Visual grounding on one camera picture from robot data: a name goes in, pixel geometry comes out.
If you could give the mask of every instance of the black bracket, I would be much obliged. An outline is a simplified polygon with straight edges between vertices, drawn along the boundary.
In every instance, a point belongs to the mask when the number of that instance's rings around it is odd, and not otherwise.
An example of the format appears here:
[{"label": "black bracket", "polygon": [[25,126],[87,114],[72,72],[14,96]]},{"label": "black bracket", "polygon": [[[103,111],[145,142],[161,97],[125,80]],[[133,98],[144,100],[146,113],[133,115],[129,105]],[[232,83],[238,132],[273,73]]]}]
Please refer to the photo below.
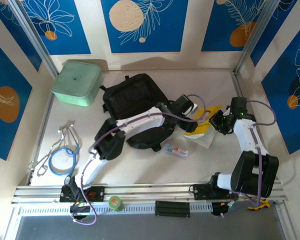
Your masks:
[{"label": "black bracket", "polygon": [[155,201],[155,215],[190,218],[189,202]]},{"label": "black bracket", "polygon": [[194,200],[229,200],[229,190],[217,186],[219,172],[216,172],[210,179],[209,183],[193,184]]},{"label": "black bracket", "polygon": [[[88,198],[90,202],[103,202],[105,195],[105,187],[104,186],[92,186],[89,189],[84,191],[85,196]],[[84,197],[80,195],[79,198],[73,195],[69,186],[64,185],[61,188],[60,193],[60,203],[75,203],[75,202],[86,202]]]}]

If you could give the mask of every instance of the metal frame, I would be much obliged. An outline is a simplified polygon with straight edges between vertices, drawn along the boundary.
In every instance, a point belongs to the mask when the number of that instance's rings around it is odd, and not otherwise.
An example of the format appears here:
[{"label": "metal frame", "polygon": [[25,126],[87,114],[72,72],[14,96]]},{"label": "metal frame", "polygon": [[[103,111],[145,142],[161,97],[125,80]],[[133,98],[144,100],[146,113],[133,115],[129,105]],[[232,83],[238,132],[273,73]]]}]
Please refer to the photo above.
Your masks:
[{"label": "metal frame", "polygon": [[[22,7],[22,4],[18,0],[7,1],[23,30],[42,58],[42,61],[46,64],[46,67],[48,68],[50,74],[53,77],[56,77],[58,75],[58,71],[53,64],[49,52],[43,44],[36,28],[32,24],[24,8]],[[242,55],[240,56],[235,69],[233,69],[233,72],[231,73],[231,78],[236,94],[240,97],[244,96],[244,93],[240,86],[240,81],[238,80],[240,70],[246,60],[250,57],[251,52],[255,48],[273,12],[280,2],[280,0],[265,1],[267,1],[267,4],[260,14],[260,17],[257,20],[257,24],[255,25],[245,47],[242,50]],[[46,109],[46,117],[42,124],[41,133],[37,140],[37,148],[34,150],[34,154],[32,156],[33,159],[36,159],[38,157],[53,100],[54,97],[51,96],[50,102]],[[27,177],[27,183],[30,182],[32,174],[33,173],[30,171]],[[151,209],[150,207],[153,206],[155,200],[189,202],[190,204],[192,204],[192,206],[194,206],[193,208],[202,208],[202,206],[209,206],[211,202],[220,201],[195,201],[193,194],[189,192],[189,187],[191,184],[194,183],[106,185],[104,192],[104,202],[94,203],[93,205],[98,209],[99,213],[111,214],[111,210],[109,210],[107,202],[113,195],[120,196],[125,204],[128,204],[132,207],[135,206],[138,209],[144,209],[143,207],[145,207],[146,209]],[[32,216],[69,215],[70,203],[59,203],[60,193],[61,186],[18,186],[12,199],[14,208],[4,239],[14,239],[16,237],[22,216],[29,216],[29,214]],[[278,217],[286,239],[297,239],[296,231],[294,229],[294,225],[292,223],[286,205],[287,197],[284,194],[279,180],[275,181],[273,191],[271,196],[269,197],[269,200],[275,201],[277,203],[275,208],[277,210]],[[133,214],[137,213],[136,211],[129,210],[127,210],[127,212],[133,212]]]}]

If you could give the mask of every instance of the black backpack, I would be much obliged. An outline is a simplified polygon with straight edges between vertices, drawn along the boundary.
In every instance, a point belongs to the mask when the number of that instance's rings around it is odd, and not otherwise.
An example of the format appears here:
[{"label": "black backpack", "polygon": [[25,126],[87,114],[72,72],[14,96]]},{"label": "black backpack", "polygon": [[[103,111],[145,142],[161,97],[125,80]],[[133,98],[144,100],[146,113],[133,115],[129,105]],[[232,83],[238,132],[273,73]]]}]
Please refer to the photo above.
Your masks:
[{"label": "black backpack", "polygon": [[[167,97],[156,83],[145,73],[133,77],[125,76],[125,81],[106,88],[103,95],[103,112],[108,111],[114,120],[133,117],[148,111],[157,103],[168,103]],[[127,140],[136,149],[161,150],[160,143],[168,138],[175,130],[175,124],[153,127]]]}]

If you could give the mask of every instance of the stethoscope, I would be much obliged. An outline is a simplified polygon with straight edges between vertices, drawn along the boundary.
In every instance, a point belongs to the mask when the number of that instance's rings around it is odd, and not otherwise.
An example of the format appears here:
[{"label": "stethoscope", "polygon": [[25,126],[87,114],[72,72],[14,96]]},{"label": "stethoscope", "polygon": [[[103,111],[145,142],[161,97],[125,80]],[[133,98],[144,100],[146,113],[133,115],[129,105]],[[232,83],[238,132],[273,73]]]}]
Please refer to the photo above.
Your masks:
[{"label": "stethoscope", "polygon": [[[38,177],[43,176],[47,172],[48,168],[50,169],[50,171],[53,174],[55,174],[57,176],[72,175],[72,173],[75,170],[76,164],[77,164],[77,155],[79,154],[79,151],[80,151],[79,143],[78,143],[73,131],[71,130],[71,128],[73,128],[73,126],[74,125],[71,124],[70,126],[66,125],[66,126],[61,127],[58,130],[58,133],[61,133],[61,138],[58,141],[56,141],[54,144],[52,144],[50,151],[42,159],[40,159],[39,161],[32,160],[28,165],[28,169],[33,171],[37,165],[39,165],[40,163],[43,162],[42,165],[40,166],[40,168],[38,169],[38,171],[36,172],[36,175]],[[70,133],[70,136],[74,140],[75,150],[72,150],[69,147],[67,147],[65,137],[68,132]],[[71,166],[70,170],[67,172],[63,172],[63,173],[56,172],[52,165],[53,157],[61,151],[65,151],[69,156],[72,157],[72,166]]]}]

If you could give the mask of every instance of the beige circle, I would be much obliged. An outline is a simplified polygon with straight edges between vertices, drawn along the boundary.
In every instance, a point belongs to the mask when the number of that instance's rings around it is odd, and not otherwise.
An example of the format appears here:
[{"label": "beige circle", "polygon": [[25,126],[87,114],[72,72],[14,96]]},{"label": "beige circle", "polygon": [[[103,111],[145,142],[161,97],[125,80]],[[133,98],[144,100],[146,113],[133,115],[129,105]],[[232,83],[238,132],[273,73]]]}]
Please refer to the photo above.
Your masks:
[{"label": "beige circle", "polygon": [[121,32],[136,30],[144,22],[141,8],[131,0],[116,2],[110,9],[109,17],[113,27]]},{"label": "beige circle", "polygon": [[0,0],[0,3],[3,3],[5,5],[8,5],[8,0]]},{"label": "beige circle", "polygon": [[139,38],[139,42],[143,44],[143,43],[146,42],[146,39],[145,39],[144,37],[140,37],[140,38]]},{"label": "beige circle", "polygon": [[216,0],[216,3],[221,5],[221,4],[225,4],[228,0]]}]

